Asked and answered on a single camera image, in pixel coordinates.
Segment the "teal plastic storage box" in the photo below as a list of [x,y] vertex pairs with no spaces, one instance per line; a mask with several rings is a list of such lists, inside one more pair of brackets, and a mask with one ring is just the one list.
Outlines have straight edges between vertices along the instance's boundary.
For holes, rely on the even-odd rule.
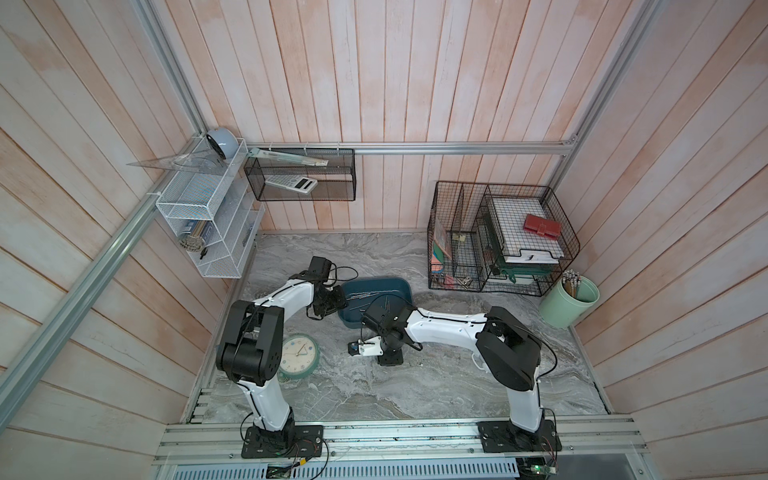
[[409,283],[400,277],[380,276],[358,278],[342,285],[347,306],[337,312],[342,324],[348,329],[362,326],[365,310],[374,303],[395,302],[395,298],[412,302],[412,290]]

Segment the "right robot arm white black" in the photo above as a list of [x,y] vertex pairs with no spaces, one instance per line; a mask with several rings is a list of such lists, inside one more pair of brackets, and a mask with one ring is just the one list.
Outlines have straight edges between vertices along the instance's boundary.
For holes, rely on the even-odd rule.
[[469,350],[476,366],[506,388],[510,423],[531,434],[544,420],[540,402],[543,341],[502,307],[459,315],[424,310],[394,295],[376,297],[361,324],[374,336],[348,344],[351,356],[375,357],[384,365],[402,363],[402,348],[441,344]]

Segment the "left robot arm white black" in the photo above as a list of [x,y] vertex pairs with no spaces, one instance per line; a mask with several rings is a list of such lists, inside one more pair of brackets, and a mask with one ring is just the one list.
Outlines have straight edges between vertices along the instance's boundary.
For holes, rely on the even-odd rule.
[[309,267],[276,291],[253,301],[237,300],[228,312],[215,356],[216,368],[245,395],[252,426],[248,446],[264,441],[277,449],[292,446],[295,420],[284,400],[277,374],[285,321],[301,310],[316,321],[347,306],[341,286],[331,278],[337,267],[314,256]]

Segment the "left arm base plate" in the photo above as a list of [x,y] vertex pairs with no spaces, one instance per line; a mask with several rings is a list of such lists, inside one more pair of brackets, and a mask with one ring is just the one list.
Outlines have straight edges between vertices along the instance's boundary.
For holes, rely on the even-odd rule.
[[267,431],[257,426],[246,430],[241,450],[244,459],[315,458],[324,449],[324,428],[321,425],[287,425],[281,431]]

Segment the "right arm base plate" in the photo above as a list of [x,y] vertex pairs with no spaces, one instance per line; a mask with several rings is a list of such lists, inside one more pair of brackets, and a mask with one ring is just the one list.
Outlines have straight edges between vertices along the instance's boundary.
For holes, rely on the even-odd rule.
[[511,421],[483,421],[477,423],[485,453],[560,452],[560,441],[555,422],[543,420],[537,431],[528,432]]

